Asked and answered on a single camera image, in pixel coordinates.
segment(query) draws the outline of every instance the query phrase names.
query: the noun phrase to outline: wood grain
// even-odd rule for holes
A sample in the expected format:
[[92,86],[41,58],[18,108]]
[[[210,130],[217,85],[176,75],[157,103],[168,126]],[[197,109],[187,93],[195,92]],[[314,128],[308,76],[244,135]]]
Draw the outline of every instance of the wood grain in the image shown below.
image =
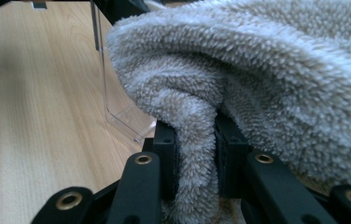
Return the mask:
[[105,120],[89,3],[0,7],[0,223],[29,223],[55,192],[119,179],[141,147]]

